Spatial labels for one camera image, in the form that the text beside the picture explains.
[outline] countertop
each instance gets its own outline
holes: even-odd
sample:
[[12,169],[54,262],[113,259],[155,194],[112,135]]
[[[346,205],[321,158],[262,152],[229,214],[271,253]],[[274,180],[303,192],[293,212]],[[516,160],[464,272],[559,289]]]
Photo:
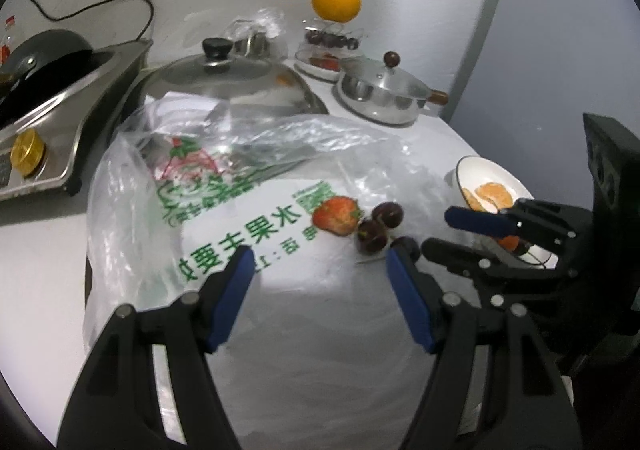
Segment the countertop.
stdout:
[[[308,83],[332,115],[360,120],[336,101],[331,84]],[[474,151],[427,112],[408,128],[372,126],[406,140],[425,166],[444,177]],[[52,442],[85,358],[87,186],[73,198],[34,196],[0,203],[0,370]]]

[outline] silver bolt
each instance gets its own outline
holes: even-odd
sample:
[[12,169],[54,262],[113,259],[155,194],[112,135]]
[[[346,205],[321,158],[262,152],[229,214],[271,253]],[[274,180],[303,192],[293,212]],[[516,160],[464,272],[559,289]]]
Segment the silver bolt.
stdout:
[[494,307],[502,307],[504,305],[504,297],[502,295],[493,295],[491,297],[491,305]]
[[442,301],[451,307],[462,304],[462,299],[457,293],[447,292],[442,296]]
[[188,291],[180,297],[180,302],[184,305],[194,305],[200,300],[200,295],[197,291]]
[[122,304],[116,308],[116,316],[118,318],[125,319],[131,313],[133,313],[133,307],[129,304]]
[[513,314],[514,316],[517,316],[518,318],[522,318],[524,315],[527,314],[527,308],[524,307],[522,304],[515,303],[511,305],[511,314]]

